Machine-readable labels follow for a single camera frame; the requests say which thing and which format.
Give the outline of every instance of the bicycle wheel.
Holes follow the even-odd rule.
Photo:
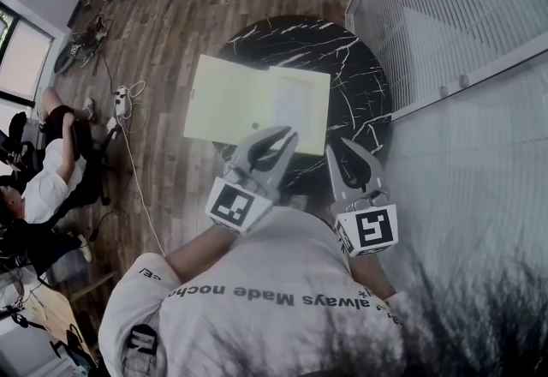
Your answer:
[[[70,55],[70,50],[72,49],[72,44],[67,44],[57,56],[55,61],[55,66],[53,67],[53,72],[55,74],[62,74],[66,72],[74,63],[74,57]]]

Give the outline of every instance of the black shorts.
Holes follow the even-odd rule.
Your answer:
[[[63,138],[63,119],[66,113],[74,113],[74,111],[65,105],[56,107],[47,117],[44,124],[44,136],[46,146],[53,140]]]

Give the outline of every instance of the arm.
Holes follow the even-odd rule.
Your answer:
[[[69,184],[70,177],[74,172],[74,144],[72,141],[72,126],[74,115],[66,113],[63,118],[63,161],[57,169],[57,174],[66,184]]]
[[[169,254],[165,260],[185,284],[221,260],[236,239],[235,234],[214,224],[193,241]]]
[[[352,278],[364,285],[383,301],[396,294],[396,290],[386,277],[377,255],[366,255],[348,260]]]

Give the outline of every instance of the white marker cube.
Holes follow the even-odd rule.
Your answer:
[[[205,213],[215,223],[243,236],[271,209],[270,200],[218,177],[213,183]]]
[[[351,257],[382,252],[398,242],[396,205],[339,214],[335,230]]]

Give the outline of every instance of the round table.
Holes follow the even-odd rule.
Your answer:
[[[325,140],[338,135],[371,153],[384,146],[391,120],[390,87],[371,51],[337,24],[302,15],[268,18],[241,30],[219,57],[256,69],[284,66],[331,75]],[[235,150],[215,146],[225,160]],[[294,156],[280,186],[283,194],[327,189],[331,182],[325,157],[302,154]]]

